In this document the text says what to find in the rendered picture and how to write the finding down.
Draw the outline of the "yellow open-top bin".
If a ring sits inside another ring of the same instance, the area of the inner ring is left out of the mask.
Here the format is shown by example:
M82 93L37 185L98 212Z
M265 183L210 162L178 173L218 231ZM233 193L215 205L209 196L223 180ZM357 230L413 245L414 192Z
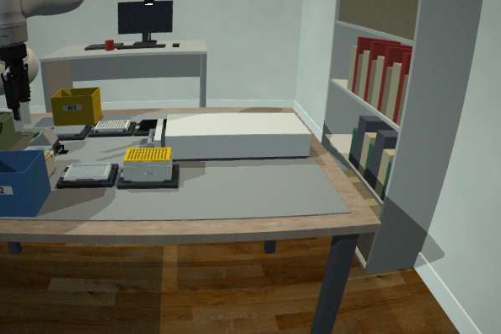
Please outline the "yellow open-top bin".
M102 115L100 87L61 89L51 97L51 108L54 127L94 125Z

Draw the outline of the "large grey bench mat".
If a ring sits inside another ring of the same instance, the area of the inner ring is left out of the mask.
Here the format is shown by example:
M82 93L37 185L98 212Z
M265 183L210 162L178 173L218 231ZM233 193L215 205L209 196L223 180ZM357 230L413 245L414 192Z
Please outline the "large grey bench mat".
M134 131L133 131L134 133ZM178 188L117 189L128 148L148 136L59 141L51 192L30 221L186 221L284 218L351 213L310 152L303 158L173 160ZM113 187L57 188L67 165L119 164Z

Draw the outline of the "blue open-top bin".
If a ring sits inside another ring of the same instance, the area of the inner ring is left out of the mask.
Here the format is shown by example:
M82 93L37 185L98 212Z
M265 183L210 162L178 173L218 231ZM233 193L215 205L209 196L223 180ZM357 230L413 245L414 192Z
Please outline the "blue open-top bin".
M36 217L50 192L44 150L0 151L0 217Z

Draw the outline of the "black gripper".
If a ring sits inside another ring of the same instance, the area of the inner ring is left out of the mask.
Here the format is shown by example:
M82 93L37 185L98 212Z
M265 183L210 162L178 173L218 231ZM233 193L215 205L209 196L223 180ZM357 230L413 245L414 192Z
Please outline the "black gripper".
M30 97L30 85L28 63L24 64L23 62L25 57L27 57L26 44L0 47L0 60L5 62L5 73L1 73L1 78L7 106L12 111L16 132L23 132L24 125L31 124L30 99L28 99Z

